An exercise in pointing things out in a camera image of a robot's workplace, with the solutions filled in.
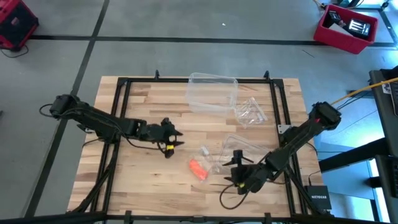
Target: metal bracket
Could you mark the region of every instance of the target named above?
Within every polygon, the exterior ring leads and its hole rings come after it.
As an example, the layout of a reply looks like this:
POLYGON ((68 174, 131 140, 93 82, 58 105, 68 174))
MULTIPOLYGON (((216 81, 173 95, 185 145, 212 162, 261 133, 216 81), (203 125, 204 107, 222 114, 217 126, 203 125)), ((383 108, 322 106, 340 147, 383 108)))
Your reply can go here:
POLYGON ((204 216, 194 216, 190 220, 192 223, 205 223, 206 222, 206 217, 204 216))
POLYGON ((124 84, 126 84, 126 82, 127 82, 128 79, 129 79, 129 78, 124 78, 124 77, 118 78, 118 84, 117 84, 117 86, 123 86, 124 84))
POLYGON ((158 80, 159 77, 160 77, 160 74, 159 74, 159 70, 157 69, 157 70, 155 71, 155 80, 158 80))
POLYGON ((278 124, 278 134, 283 134, 285 133, 288 129, 290 129, 292 126, 288 124, 278 124))
POLYGON ((82 131, 84 131, 86 134, 91 134, 91 133, 95 133, 94 130, 90 129, 90 128, 86 128, 86 126, 82 125, 82 124, 78 124, 77 127, 79 129, 81 129, 82 131))
POLYGON ((272 219, 271 219, 271 214, 270 213, 264 213, 265 218, 262 224, 272 224, 272 219))
POLYGON ((273 79, 273 81, 274 81, 274 83, 275 83, 275 85, 278 87, 278 88, 280 88, 280 89, 283 89, 283 88, 285 88, 285 85, 284 85, 284 80, 283 79, 273 79))
POLYGON ((265 78, 267 81, 270 81, 268 70, 266 70, 266 73, 264 74, 263 78, 265 78))
POLYGON ((134 220, 131 220, 131 211, 126 210, 124 214, 124 221, 123 224, 132 224, 134 220))

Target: red container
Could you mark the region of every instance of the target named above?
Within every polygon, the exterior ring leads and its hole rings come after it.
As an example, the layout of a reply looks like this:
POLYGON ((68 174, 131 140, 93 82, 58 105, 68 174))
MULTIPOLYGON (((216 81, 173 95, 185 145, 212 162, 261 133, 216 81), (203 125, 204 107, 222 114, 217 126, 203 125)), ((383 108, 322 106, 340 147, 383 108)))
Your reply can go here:
POLYGON ((321 20, 319 21, 313 39, 322 42, 324 44, 337 47, 341 50, 346 50, 353 54, 359 54, 366 46, 369 46, 374 43, 374 39, 376 37, 376 31, 377 31, 376 18, 371 16, 365 16, 360 13, 351 11, 349 9, 345 9, 330 4, 327 5, 325 13, 322 16, 321 20), (368 39, 367 40, 360 39, 324 27, 323 22, 325 21, 326 15, 329 10, 336 11, 340 15, 341 19, 346 23, 348 23, 351 19, 358 19, 360 21, 369 23, 371 25, 371 28, 368 39))
POLYGON ((19 51, 38 25, 21 0, 0 0, 0 49, 19 51))

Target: yellow cable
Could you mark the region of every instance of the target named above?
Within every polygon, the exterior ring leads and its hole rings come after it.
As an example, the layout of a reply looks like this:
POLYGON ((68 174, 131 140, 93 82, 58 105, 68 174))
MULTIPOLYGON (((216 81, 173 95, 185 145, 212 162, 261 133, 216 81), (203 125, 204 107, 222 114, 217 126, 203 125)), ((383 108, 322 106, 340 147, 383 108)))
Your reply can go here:
POLYGON ((398 77, 397 77, 397 78, 392 78, 392 79, 387 80, 387 81, 379 82, 379 83, 376 83, 376 84, 373 84, 373 85, 369 85, 369 86, 367 86, 367 87, 364 87, 364 88, 362 88, 362 89, 360 89, 360 90, 356 90, 356 91, 354 91, 354 92, 352 92, 352 93, 350 93, 350 94, 348 94, 348 95, 346 95, 346 96, 344 96, 344 97, 342 97, 342 98, 340 98, 340 99, 338 99, 338 100, 332 102, 331 105, 334 105, 334 104, 340 102, 341 100, 343 100, 343 99, 345 99, 345 98, 348 98, 348 97, 350 97, 350 96, 353 96, 353 95, 355 95, 355 94, 357 94, 357 93, 360 93, 360 92, 362 92, 362 91, 364 91, 364 90, 368 90, 368 89, 370 89, 370 88, 374 88, 374 87, 381 86, 381 85, 386 84, 386 83, 391 83, 391 82, 396 82, 396 81, 398 81, 398 77))
POLYGON ((318 0, 312 0, 314 1, 318 6, 321 6, 321 3, 318 0))

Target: butcher block tabletop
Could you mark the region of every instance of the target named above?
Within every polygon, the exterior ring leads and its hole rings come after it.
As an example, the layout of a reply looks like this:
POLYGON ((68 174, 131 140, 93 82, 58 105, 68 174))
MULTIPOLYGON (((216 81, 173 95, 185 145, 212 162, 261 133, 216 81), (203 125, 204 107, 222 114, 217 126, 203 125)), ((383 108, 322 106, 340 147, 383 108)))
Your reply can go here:
MULTIPOLYGON (((118 78, 102 77, 94 107, 111 112, 118 78)), ((298 79, 285 78, 284 84, 290 118, 292 124, 298 126, 307 120, 300 83, 298 79)), ((185 99, 186 89, 186 83, 132 84, 126 117, 144 119, 148 124, 160 124, 164 117, 168 117, 176 130, 183 133, 178 140, 185 141, 185 144, 177 146, 175 154, 166 159, 160 151, 139 149, 122 139, 108 214, 124 215, 126 210, 131 210, 133 215, 148 216, 264 217, 264 213, 271 213, 272 217, 289 217, 283 175, 276 180, 280 184, 267 182, 258 193, 250 193, 241 206, 227 210, 219 203, 220 192, 230 184, 223 178, 225 173, 209 175, 207 180, 200 182, 188 166, 190 157, 201 146, 207 146, 210 154, 217 159, 223 141, 229 134, 263 147, 262 156, 278 147, 269 84, 239 84, 237 104, 253 96, 267 116, 265 123, 246 129, 236 121, 232 112, 227 117, 193 113, 185 99)), ((283 123, 279 91, 277 99, 283 123)), ((116 114, 120 114, 122 101, 123 94, 120 96, 116 114)), ((96 138, 95 134, 87 134, 86 141, 96 138)), ((148 142, 133 143, 137 146, 155 147, 155 144, 148 142)), ((112 149, 113 147, 109 149, 108 161, 112 149)), ((89 143, 83 148, 68 210, 76 208, 94 186, 102 150, 103 142, 99 141, 89 143)), ((307 184, 308 175, 320 170, 317 155, 309 145, 304 145, 297 155, 303 183, 307 184)), ((320 173, 313 174, 311 181, 312 184, 323 185, 320 173)), ((105 187, 99 195, 98 210, 102 208, 104 189, 105 187)), ((300 213, 295 187, 293 194, 295 209, 300 213)), ((235 188, 230 188, 223 194, 223 203, 232 207, 241 197, 235 188)))

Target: wire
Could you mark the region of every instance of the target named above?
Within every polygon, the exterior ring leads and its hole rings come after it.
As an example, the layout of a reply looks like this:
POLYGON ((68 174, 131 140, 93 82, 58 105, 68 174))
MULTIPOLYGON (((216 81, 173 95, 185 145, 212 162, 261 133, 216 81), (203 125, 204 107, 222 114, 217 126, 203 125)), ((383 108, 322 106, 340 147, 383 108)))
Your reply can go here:
POLYGON ((317 149, 316 149, 316 147, 313 144, 311 144, 309 142, 306 142, 306 144, 309 144, 311 147, 313 147, 313 150, 315 150, 315 152, 317 152, 317 149))
POLYGON ((231 184, 231 185, 227 186, 227 187, 224 188, 224 190, 222 190, 221 193, 220 193, 220 204, 221 204, 221 206, 222 206, 223 208, 228 209, 228 210, 232 210, 232 209, 238 208, 238 207, 244 202, 244 199, 246 199, 246 197, 248 196, 248 194, 249 194, 249 192, 250 192, 250 189, 248 189, 248 191, 244 194, 242 200, 241 200, 239 203, 237 203, 237 204, 236 204, 235 206, 233 206, 233 207, 227 207, 227 206, 224 205, 223 200, 222 200, 221 198, 222 198, 222 196, 223 196, 223 193, 225 193, 225 191, 228 190, 228 189, 229 189, 230 187, 232 187, 233 185, 234 185, 234 184, 231 184))
POLYGON ((94 140, 90 140, 90 141, 88 141, 88 142, 85 142, 81 147, 85 147, 87 144, 92 143, 92 142, 95 142, 95 141, 99 141, 99 140, 100 140, 100 138, 94 139, 94 140))
POLYGON ((341 100, 343 100, 343 99, 345 99, 345 98, 348 98, 348 97, 350 97, 350 96, 353 96, 353 95, 355 95, 355 94, 357 94, 357 93, 360 93, 360 92, 362 92, 362 91, 364 91, 364 90, 368 90, 368 89, 370 89, 370 88, 374 88, 374 87, 381 86, 381 85, 386 84, 386 83, 392 83, 392 82, 396 82, 396 81, 398 81, 398 77, 397 77, 397 78, 392 78, 392 79, 390 79, 390 80, 386 80, 386 81, 383 81, 383 82, 379 82, 379 83, 376 83, 376 84, 373 84, 373 85, 369 85, 369 86, 367 86, 367 87, 364 87, 364 88, 362 88, 362 89, 356 90, 356 91, 354 91, 354 92, 352 92, 352 93, 350 93, 350 94, 347 94, 347 95, 341 97, 340 99, 338 99, 338 100, 332 102, 331 105, 335 105, 336 103, 340 102, 341 100))
POLYGON ((362 96, 359 96, 359 97, 357 97, 357 98, 351 98, 351 99, 346 100, 342 105, 340 105, 339 107, 337 107, 337 110, 341 110, 341 109, 344 108, 345 106, 348 106, 348 105, 354 103, 355 101, 361 99, 362 97, 368 95, 368 94, 370 93, 370 91, 364 91, 364 92, 362 92, 362 93, 365 93, 365 94, 363 94, 362 96))
POLYGON ((136 146, 136 145, 133 144, 128 138, 126 138, 126 140, 127 140, 127 142, 128 142, 130 145, 132 145, 132 146, 134 146, 134 147, 137 147, 137 148, 140 148, 140 149, 152 149, 152 150, 160 150, 160 151, 162 151, 161 148, 145 147, 145 146, 136 146))
POLYGON ((318 0, 312 0, 314 1, 319 7, 321 7, 322 3, 320 3, 318 0))
POLYGON ((27 54, 27 53, 29 52, 29 48, 28 48, 26 45, 24 45, 24 47, 26 48, 26 52, 24 52, 24 53, 22 53, 22 54, 19 54, 19 55, 15 55, 15 56, 9 56, 9 55, 7 55, 6 53, 4 53, 4 52, 2 51, 2 49, 0 49, 0 51, 1 51, 1 53, 2 53, 4 56, 6 56, 7 58, 18 58, 18 57, 23 56, 23 55, 25 55, 25 54, 27 54))
POLYGON ((46 116, 46 117, 52 118, 52 116, 51 116, 51 115, 49 115, 49 114, 45 114, 45 113, 43 113, 43 112, 42 112, 42 109, 43 109, 43 108, 45 108, 46 106, 52 106, 52 103, 47 103, 46 105, 43 105, 43 106, 41 106, 41 107, 39 108, 39 113, 40 113, 41 115, 43 115, 43 116, 46 116))
MULTIPOLYGON (((319 172, 321 172, 320 170, 318 170, 318 171, 316 171, 316 172, 313 172, 312 174, 317 174, 317 173, 319 173, 319 172)), ((310 174, 309 176, 308 176, 308 183, 310 184, 310 186, 312 186, 312 184, 311 184, 311 175, 312 174, 310 174)))

